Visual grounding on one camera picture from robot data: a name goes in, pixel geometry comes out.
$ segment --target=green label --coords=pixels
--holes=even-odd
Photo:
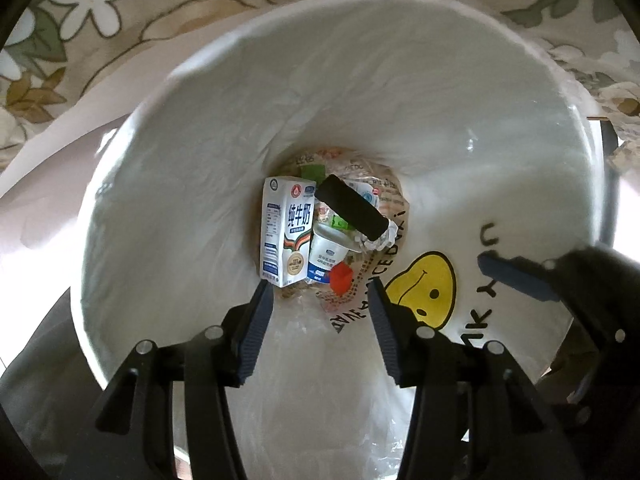
[[[300,168],[300,176],[305,180],[313,180],[320,186],[326,178],[324,164],[307,164],[306,166],[302,166]]]
[[[338,215],[332,216],[331,227],[334,229],[342,229],[343,231],[353,231],[353,227],[351,227],[346,221],[344,221]]]

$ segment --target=screw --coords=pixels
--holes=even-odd
[[[575,421],[578,425],[584,426],[591,416],[591,408],[589,406],[585,406],[575,415]]]
[[[500,341],[489,341],[486,344],[486,349],[495,355],[500,355],[504,352],[504,345]]]
[[[204,331],[204,337],[210,341],[220,339],[223,335],[225,335],[225,331],[220,325],[210,326]]]
[[[415,334],[420,339],[432,339],[436,335],[436,331],[430,326],[423,325],[415,329]]]
[[[136,352],[138,352],[140,355],[144,355],[151,352],[153,348],[154,348],[154,344],[151,341],[149,341],[149,339],[145,339],[144,341],[140,341],[136,345]]]

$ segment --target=black foam grip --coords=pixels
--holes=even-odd
[[[369,240],[377,240],[389,227],[389,220],[334,174],[329,175],[318,186],[316,198],[327,204]]]
[[[373,329],[376,332],[382,359],[385,362],[386,373],[394,378],[396,384],[399,384],[402,375],[400,343],[386,310],[389,299],[379,278],[374,278],[367,285],[367,299],[369,300],[369,313],[371,314]]]
[[[273,286],[262,280],[255,290],[250,306],[255,307],[254,314],[238,348],[240,357],[238,378],[241,383],[254,373],[255,362],[273,311]]]
[[[538,301],[560,301],[551,286],[537,276],[519,269],[517,258],[505,260],[495,251],[478,254],[478,268],[488,278],[505,284]]]

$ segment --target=plastic bag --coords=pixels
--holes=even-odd
[[[450,0],[305,0],[196,54],[114,136],[82,205],[72,311],[100,385],[141,339],[183,342],[248,301],[264,179],[337,145],[391,168],[411,205],[402,251],[372,275],[451,340],[499,339],[539,377],[570,315],[476,258],[542,261],[596,237],[602,144],[558,71]],[[386,375],[366,304],[329,321],[317,301],[278,302],[255,375],[228,393],[250,478],[393,476],[411,391]]]

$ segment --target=nutrition label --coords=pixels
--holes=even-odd
[[[266,234],[266,239],[274,237],[273,241],[277,243],[278,234],[280,233],[280,206],[277,204],[267,204],[265,217],[266,227],[264,233]]]

